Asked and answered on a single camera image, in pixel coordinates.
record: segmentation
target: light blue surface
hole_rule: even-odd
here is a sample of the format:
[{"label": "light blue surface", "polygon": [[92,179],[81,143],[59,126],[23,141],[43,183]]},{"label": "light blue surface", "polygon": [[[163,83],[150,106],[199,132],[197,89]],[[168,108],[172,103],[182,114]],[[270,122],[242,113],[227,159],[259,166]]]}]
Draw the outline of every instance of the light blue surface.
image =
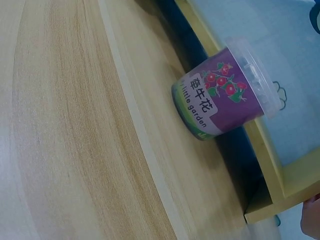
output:
[{"label": "light blue surface", "polygon": [[303,204],[301,203],[278,215],[281,220],[279,230],[282,240],[313,240],[313,238],[304,235],[301,231],[302,207]]},{"label": "light blue surface", "polygon": [[189,0],[221,43],[245,37],[286,108],[266,119],[283,165],[320,146],[320,35],[309,20],[313,0]]}]

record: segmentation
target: wooden table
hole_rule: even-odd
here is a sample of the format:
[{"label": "wooden table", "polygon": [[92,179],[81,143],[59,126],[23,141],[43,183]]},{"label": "wooden table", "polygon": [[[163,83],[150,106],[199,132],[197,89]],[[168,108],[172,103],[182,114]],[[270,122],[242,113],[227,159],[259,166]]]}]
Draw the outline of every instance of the wooden table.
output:
[{"label": "wooden table", "polygon": [[246,226],[215,142],[180,120],[152,2],[0,5],[2,239],[279,239]]}]

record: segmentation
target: plastic cup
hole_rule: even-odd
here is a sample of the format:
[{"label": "plastic cup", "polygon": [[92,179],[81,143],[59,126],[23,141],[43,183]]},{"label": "plastic cup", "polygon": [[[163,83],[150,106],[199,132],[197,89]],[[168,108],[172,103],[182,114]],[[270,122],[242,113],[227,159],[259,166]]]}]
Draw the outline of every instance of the plastic cup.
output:
[{"label": "plastic cup", "polygon": [[260,60],[243,38],[228,38],[226,47],[172,86],[174,104],[192,134],[212,139],[266,115],[281,102]]}]

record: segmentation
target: yellow wooden frame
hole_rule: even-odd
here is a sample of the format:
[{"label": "yellow wooden frame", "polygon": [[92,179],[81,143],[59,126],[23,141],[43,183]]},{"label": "yellow wooden frame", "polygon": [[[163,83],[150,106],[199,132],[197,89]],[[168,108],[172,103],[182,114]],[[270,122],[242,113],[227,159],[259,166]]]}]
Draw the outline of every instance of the yellow wooden frame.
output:
[{"label": "yellow wooden frame", "polygon": [[[197,16],[187,0],[175,0],[206,53],[216,54],[222,46]],[[320,192],[320,147],[295,162],[282,166],[262,120],[245,124],[267,188],[262,184],[245,214],[249,223],[262,220],[297,205]]]}]

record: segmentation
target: red flower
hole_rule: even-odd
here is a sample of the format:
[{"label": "red flower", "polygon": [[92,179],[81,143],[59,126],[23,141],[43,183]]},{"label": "red flower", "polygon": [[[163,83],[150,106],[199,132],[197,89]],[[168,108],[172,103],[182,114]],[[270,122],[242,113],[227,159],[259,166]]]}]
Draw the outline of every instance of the red flower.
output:
[{"label": "red flower", "polygon": [[214,82],[216,80],[216,75],[214,73],[209,73],[206,76],[206,80],[210,83]]},{"label": "red flower", "polygon": [[229,69],[232,69],[232,66],[230,64],[224,64],[222,68],[220,69],[222,75],[228,75]]},{"label": "red flower", "polygon": [[227,82],[227,79],[226,79],[225,77],[223,77],[223,76],[219,77],[219,78],[216,80],[216,84],[217,84],[218,86],[220,86],[220,87],[223,86],[223,85],[225,85],[226,82]]},{"label": "red flower", "polygon": [[238,82],[236,85],[241,90],[247,89],[247,85],[243,82]]},{"label": "red flower", "polygon": [[231,96],[231,95],[235,94],[236,88],[235,88],[235,86],[234,86],[232,83],[230,83],[230,84],[228,84],[228,85],[226,86],[225,92],[226,92],[226,94],[228,94],[229,96]]}]

